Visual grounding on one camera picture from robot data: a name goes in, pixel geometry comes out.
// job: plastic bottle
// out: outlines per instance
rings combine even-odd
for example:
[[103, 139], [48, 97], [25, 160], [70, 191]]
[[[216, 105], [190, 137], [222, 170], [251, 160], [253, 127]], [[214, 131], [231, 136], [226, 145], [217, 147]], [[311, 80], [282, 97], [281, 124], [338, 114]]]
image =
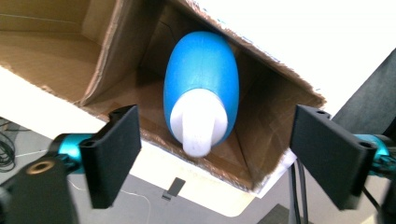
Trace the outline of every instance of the plastic bottle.
[[219, 35], [185, 35], [170, 57], [163, 89], [166, 124], [192, 157], [203, 157], [230, 134], [239, 101], [233, 52]]

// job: cardboard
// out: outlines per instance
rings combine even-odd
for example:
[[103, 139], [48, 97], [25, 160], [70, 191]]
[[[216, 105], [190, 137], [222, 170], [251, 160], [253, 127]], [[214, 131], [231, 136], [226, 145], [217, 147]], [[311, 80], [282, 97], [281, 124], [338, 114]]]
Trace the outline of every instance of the cardboard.
[[[236, 188], [258, 192], [275, 170], [289, 145], [296, 104], [324, 104], [297, 74], [223, 29], [193, 1], [119, 0], [115, 5], [106, 1], [105, 7], [98, 1], [81, 4], [85, 6], [81, 7], [85, 8], [83, 19], [72, 9], [62, 18], [78, 25], [63, 27], [67, 33], [55, 33], [58, 28], [50, 25], [48, 30], [37, 28], [40, 33], [15, 32], [23, 25], [8, 24], [7, 29], [0, 25], [0, 64], [102, 120], [114, 108], [138, 104], [144, 140]], [[38, 13], [37, 17], [55, 20], [54, 15]], [[45, 26], [41, 19], [35, 20], [36, 27]], [[23, 19], [15, 24], [35, 21]], [[241, 94], [230, 137], [207, 157], [192, 159], [167, 130], [163, 78], [176, 42], [198, 30], [226, 37], [237, 61]]]

